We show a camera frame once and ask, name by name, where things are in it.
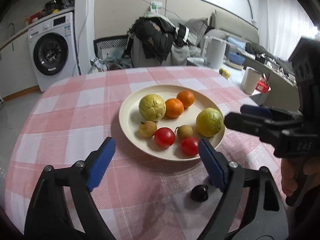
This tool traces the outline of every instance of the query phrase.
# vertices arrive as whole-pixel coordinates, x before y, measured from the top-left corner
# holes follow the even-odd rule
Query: white washing machine
[[[81,74],[76,55],[73,12],[41,22],[28,30],[31,58],[41,91]]]

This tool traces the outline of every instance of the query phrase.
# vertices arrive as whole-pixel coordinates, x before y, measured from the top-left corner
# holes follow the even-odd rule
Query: tangerine
[[[184,108],[188,108],[194,103],[195,96],[190,91],[182,91],[177,95],[177,99],[182,102]]]
[[[167,108],[165,115],[167,117],[177,118],[180,115],[182,115],[184,107],[183,107],[183,103],[179,99],[175,99],[175,98],[168,99],[165,102],[165,105]]]

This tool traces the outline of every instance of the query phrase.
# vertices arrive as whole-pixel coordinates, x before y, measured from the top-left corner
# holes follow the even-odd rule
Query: floor
[[[41,92],[7,101],[0,110],[0,205],[4,207],[5,174],[18,135]]]

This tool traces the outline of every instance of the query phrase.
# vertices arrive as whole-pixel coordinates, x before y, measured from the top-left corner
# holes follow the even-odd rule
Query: tomato
[[[159,128],[155,132],[155,142],[161,148],[167,148],[171,146],[176,140],[174,132],[167,127]]]
[[[199,140],[197,138],[186,138],[181,143],[181,150],[187,156],[196,156],[198,154]]]

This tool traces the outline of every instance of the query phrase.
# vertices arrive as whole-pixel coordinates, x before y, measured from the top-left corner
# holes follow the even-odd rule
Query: pink and white tablecloth
[[[113,137],[116,153],[92,197],[116,239],[197,239],[213,214],[221,192],[193,202],[191,189],[207,181],[201,161],[174,163],[141,152],[124,136],[118,120],[123,100],[155,84],[190,87],[211,98],[224,114],[255,103],[209,68],[153,67],[116,70],[64,79],[50,87],[28,117],[15,145],[6,178],[5,209],[23,232],[30,198],[44,166],[71,166]],[[245,168],[267,166],[280,186],[280,160],[258,138],[228,130],[218,148]],[[76,229],[83,230],[66,199]],[[239,226],[242,200],[233,228]]]

